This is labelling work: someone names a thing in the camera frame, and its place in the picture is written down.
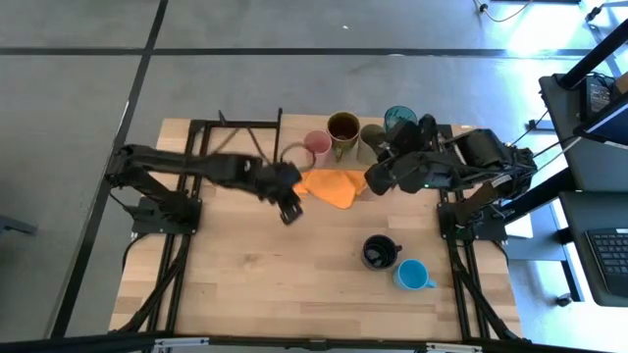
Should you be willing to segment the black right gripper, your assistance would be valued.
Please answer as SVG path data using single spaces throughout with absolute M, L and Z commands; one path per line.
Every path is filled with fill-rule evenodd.
M 425 155 L 409 153 L 396 156 L 383 162 L 393 179 L 391 188 L 399 188 L 406 193 L 417 193 L 424 188 L 445 186 L 444 167 L 431 162 Z

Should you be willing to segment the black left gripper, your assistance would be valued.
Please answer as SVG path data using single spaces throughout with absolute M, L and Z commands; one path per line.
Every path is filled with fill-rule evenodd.
M 260 200 L 268 200 L 271 204 L 288 204 L 280 207 L 280 218 L 286 226 L 303 214 L 301 200 L 293 190 L 301 180 L 300 171 L 292 162 L 269 164 L 256 174 L 256 190 Z

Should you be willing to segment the tall beige cup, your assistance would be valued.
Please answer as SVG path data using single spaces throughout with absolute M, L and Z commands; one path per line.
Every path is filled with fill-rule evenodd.
M 386 133 L 382 126 L 363 126 L 358 135 L 357 161 L 365 165 L 375 164 L 385 141 Z

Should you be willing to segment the teal transparent glass tumbler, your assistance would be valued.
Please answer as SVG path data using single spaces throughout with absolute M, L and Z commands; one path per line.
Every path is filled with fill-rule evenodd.
M 384 130 L 391 130 L 399 122 L 412 122 L 417 125 L 418 118 L 416 114 L 406 106 L 396 105 L 388 108 L 384 114 Z

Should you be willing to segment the pink ribbed cup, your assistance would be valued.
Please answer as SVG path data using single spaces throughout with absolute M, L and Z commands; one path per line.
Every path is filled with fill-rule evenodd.
M 313 169 L 323 168 L 330 160 L 332 154 L 332 139 L 325 130 L 315 129 L 309 131 L 304 139 L 305 158 L 307 166 Z

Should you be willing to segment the green brown glazed ceramic mug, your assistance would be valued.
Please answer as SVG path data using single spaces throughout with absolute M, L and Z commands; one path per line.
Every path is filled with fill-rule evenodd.
M 339 162 L 355 146 L 360 131 L 359 120 L 351 113 L 337 112 L 327 121 L 335 160 Z

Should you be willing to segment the black mug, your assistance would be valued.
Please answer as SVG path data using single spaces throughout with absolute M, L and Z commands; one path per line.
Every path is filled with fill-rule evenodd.
M 368 237 L 362 246 L 361 260 L 363 265 L 371 271 L 383 271 L 391 268 L 398 259 L 398 253 L 403 249 L 391 238 L 383 234 Z

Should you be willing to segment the small blue plastic mug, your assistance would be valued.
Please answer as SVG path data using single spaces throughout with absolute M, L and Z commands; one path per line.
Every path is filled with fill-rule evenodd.
M 416 291 L 437 287 L 427 267 L 416 259 L 403 260 L 393 271 L 392 280 L 402 290 Z

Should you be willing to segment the orange cloth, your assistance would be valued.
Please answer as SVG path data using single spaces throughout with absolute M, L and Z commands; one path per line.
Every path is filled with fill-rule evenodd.
M 351 170 L 313 170 L 301 174 L 293 187 L 298 196 L 312 195 L 339 209 L 349 209 L 367 188 L 364 173 Z

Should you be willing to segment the black diagonal pole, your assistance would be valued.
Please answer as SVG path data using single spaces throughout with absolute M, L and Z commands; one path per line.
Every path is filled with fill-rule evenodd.
M 628 19 L 622 22 L 604 40 L 594 47 L 567 74 L 560 77 L 557 82 L 558 85 L 564 89 L 573 88 L 627 40 Z
M 576 183 L 569 167 L 551 176 L 525 194 L 504 206 L 505 210 L 513 210 L 515 214 L 529 213 L 558 196 L 561 191 L 575 191 Z

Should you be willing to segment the dark keyboard desk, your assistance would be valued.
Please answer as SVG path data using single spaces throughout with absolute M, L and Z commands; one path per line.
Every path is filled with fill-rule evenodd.
M 628 193 L 561 192 L 559 200 L 594 301 L 600 306 L 628 308 L 628 298 L 613 295 L 604 286 L 585 236 L 590 229 L 628 228 Z

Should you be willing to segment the grey side desk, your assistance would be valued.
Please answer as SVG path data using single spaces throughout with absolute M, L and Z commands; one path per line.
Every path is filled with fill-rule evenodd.
M 615 184 L 628 175 L 628 150 L 584 137 L 566 141 L 580 124 L 580 95 L 560 87 L 554 76 L 542 76 L 539 85 L 574 180 L 585 188 L 620 189 Z

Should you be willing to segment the black device on desk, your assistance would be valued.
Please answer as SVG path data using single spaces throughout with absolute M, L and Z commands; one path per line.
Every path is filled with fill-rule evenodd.
M 609 102 L 614 80 L 608 76 L 587 76 L 581 82 L 580 103 L 583 115 L 597 113 Z

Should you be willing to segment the black keyboard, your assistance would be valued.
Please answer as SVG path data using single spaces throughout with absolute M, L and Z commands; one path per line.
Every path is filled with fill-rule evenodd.
M 628 228 L 590 229 L 585 236 L 607 291 L 628 298 Z

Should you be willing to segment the grey floor foot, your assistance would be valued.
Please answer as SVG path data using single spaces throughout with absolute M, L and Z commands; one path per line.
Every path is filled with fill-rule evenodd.
M 17 231 L 23 234 L 35 234 L 37 226 L 24 223 L 22 221 L 0 215 L 0 234 L 7 231 Z

